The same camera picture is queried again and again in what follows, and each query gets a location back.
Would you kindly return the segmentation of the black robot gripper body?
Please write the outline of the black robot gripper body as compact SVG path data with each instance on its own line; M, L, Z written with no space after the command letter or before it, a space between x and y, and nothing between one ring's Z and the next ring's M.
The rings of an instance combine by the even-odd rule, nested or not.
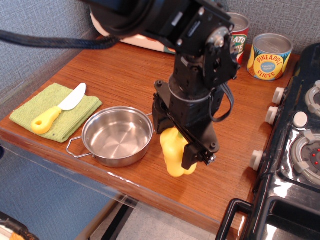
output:
M174 127L189 143L196 143L206 165L216 160L220 144L214 130L213 116L219 110L224 97L221 87L200 95L198 99L178 97L172 93L169 83L158 80L154 83L156 93L153 105L167 112Z

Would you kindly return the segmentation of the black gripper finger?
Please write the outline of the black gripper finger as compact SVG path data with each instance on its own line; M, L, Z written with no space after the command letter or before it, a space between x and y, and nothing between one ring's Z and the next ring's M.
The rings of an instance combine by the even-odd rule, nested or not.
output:
M181 166L189 170L194 164L203 161L200 147L196 143L189 143L184 147Z
M173 128L175 126L174 123L168 117L167 112L163 110L160 105L154 104L152 106L152 116L154 130L157 135L160 135L165 130Z

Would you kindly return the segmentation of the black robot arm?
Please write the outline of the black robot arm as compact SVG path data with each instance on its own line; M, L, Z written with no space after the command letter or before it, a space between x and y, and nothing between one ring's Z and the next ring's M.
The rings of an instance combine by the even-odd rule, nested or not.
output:
M213 124L224 120L215 114L224 97L234 103L228 81L240 68L231 17L211 0L90 0L88 5L108 34L142 35L175 51L169 81L154 84L155 131L176 127L187 140L184 169L213 162L220 148Z

